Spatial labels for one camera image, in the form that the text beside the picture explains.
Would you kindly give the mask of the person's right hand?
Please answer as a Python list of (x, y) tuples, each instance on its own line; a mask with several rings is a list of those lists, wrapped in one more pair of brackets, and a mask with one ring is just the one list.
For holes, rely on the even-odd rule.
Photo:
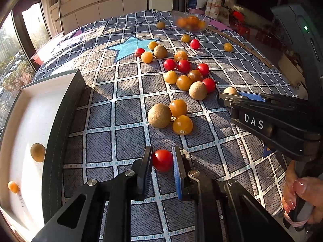
[(293, 160), (288, 165), (285, 180), (284, 194), (282, 198), (282, 206), (284, 210), (287, 213), (294, 210), (297, 204), (296, 199), (299, 197), (314, 206), (307, 222), (309, 224), (322, 222), (322, 180), (308, 176), (298, 178), (295, 172), (295, 161)]

